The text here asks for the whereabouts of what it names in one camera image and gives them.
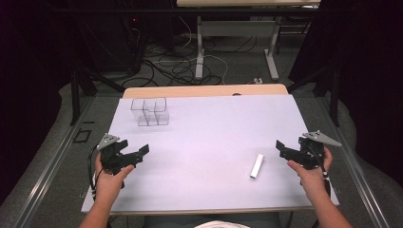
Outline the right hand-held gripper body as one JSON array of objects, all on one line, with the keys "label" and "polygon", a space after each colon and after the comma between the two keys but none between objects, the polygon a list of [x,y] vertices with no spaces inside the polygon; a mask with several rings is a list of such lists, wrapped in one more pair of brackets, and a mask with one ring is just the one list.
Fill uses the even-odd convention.
[{"label": "right hand-held gripper body", "polygon": [[341,143],[328,137],[322,132],[314,131],[303,133],[298,139],[299,152],[306,156],[300,164],[306,169],[314,169],[324,164],[325,145],[341,146]]}]

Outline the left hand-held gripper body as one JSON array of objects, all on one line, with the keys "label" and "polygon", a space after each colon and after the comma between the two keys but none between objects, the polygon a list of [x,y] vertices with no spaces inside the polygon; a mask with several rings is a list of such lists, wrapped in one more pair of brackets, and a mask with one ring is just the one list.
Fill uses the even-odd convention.
[{"label": "left hand-held gripper body", "polygon": [[105,170],[113,175],[118,174],[129,165],[128,154],[119,149],[120,138],[107,133],[101,138],[97,149],[101,152],[101,163]]}]

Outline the white cylindrical tube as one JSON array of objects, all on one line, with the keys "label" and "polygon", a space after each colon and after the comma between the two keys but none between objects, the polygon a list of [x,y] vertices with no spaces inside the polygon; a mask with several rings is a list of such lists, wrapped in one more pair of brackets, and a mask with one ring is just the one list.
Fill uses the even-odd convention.
[{"label": "white cylindrical tube", "polygon": [[251,170],[251,173],[250,173],[251,179],[254,180],[258,176],[263,162],[264,162],[264,156],[262,154],[258,154],[256,157],[256,160],[255,160],[255,163],[253,165],[253,168]]}]

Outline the clear plastic compartment organizer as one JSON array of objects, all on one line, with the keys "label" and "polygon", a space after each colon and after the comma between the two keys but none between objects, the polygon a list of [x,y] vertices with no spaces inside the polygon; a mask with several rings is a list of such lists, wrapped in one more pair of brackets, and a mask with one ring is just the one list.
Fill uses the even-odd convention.
[{"label": "clear plastic compartment organizer", "polygon": [[138,126],[169,124],[169,112],[165,97],[133,99],[130,110]]}]

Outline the person's right hand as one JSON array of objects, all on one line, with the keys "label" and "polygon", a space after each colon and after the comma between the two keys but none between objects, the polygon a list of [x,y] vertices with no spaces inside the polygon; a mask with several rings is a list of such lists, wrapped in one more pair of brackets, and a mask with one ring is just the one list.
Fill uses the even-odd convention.
[{"label": "person's right hand", "polygon": [[287,165],[297,173],[307,195],[318,196],[321,193],[327,193],[321,168],[306,170],[300,164],[292,160],[289,160]]}]

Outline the person's left hand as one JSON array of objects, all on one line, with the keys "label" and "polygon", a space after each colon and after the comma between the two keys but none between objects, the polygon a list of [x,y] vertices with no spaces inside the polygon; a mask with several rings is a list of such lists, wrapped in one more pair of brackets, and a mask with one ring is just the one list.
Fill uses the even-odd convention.
[{"label": "person's left hand", "polygon": [[118,197],[125,178],[135,169],[133,165],[124,167],[118,174],[107,173],[101,163],[101,155],[95,160],[97,204],[112,205]]}]

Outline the black metal stand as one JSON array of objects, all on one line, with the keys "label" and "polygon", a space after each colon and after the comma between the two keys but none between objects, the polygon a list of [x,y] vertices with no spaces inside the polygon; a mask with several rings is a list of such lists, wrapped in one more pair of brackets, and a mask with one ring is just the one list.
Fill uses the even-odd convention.
[{"label": "black metal stand", "polygon": [[124,92],[125,88],[118,85],[102,74],[92,70],[88,67],[80,67],[74,69],[70,74],[70,86],[71,86],[71,101],[72,101],[72,119],[70,124],[75,125],[81,116],[81,105],[80,105],[80,90],[87,96],[95,96],[97,93],[97,88],[92,80],[95,79],[101,83],[115,89],[118,92]]},{"label": "black metal stand", "polygon": [[305,76],[302,80],[292,85],[287,86],[287,91],[292,92],[300,86],[306,85],[309,81],[317,78],[324,78],[329,84],[330,95],[330,109],[329,115],[335,126],[339,126],[338,122],[338,98],[340,86],[340,71],[338,68],[321,67],[319,70],[311,75]]}]

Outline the person's white shirt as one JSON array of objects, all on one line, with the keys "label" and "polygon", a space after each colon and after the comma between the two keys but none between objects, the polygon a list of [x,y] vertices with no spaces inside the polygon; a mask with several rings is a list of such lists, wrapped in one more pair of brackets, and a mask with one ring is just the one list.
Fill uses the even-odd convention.
[{"label": "person's white shirt", "polygon": [[246,226],[246,225],[242,225],[242,224],[233,223],[233,222],[213,220],[213,221],[209,221],[209,222],[200,224],[198,226],[195,226],[194,228],[250,228],[250,227]]}]

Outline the dark computer tower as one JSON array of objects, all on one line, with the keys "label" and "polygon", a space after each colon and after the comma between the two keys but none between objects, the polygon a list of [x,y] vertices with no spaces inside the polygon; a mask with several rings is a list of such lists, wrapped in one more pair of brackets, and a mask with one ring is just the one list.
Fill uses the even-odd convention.
[{"label": "dark computer tower", "polygon": [[97,37],[104,52],[101,71],[137,74],[141,67],[139,33],[132,31],[127,16],[100,16],[95,23]]}]

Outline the white desk with metal legs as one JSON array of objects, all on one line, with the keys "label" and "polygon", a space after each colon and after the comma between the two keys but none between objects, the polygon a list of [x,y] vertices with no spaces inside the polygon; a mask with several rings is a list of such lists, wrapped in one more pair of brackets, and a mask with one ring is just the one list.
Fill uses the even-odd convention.
[{"label": "white desk with metal legs", "polygon": [[[177,6],[186,10],[230,10],[235,14],[236,8],[245,10],[314,10],[321,0],[177,0]],[[274,81],[279,79],[274,60],[274,52],[279,36],[281,16],[272,16],[271,20],[241,21],[239,19],[226,19],[223,21],[205,21],[197,17],[198,55],[195,78],[203,77],[203,61],[205,58],[202,46],[205,37],[267,37],[270,39],[268,48],[264,51],[269,75]]]}]

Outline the aluminium floor rail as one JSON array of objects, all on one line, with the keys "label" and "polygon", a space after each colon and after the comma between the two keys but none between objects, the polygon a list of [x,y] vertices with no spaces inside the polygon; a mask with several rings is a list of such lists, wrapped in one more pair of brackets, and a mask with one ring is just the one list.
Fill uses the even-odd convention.
[{"label": "aluminium floor rail", "polygon": [[86,98],[82,115],[71,125],[58,122],[23,176],[23,204],[10,228],[77,228],[84,218],[88,191],[87,155],[97,135],[89,117],[94,100]]},{"label": "aluminium floor rail", "polygon": [[338,142],[342,143],[340,146],[343,160],[349,170],[352,180],[355,184],[355,188],[363,202],[366,211],[374,225],[374,228],[392,228],[387,218],[383,214],[373,190],[366,180],[364,171],[362,170],[356,156],[348,145],[346,138],[343,136],[341,129],[334,124],[334,121],[330,117],[330,106],[327,104],[325,98],[317,98],[317,103],[321,109],[321,112],[325,115],[326,122],[330,126],[335,138]]}]

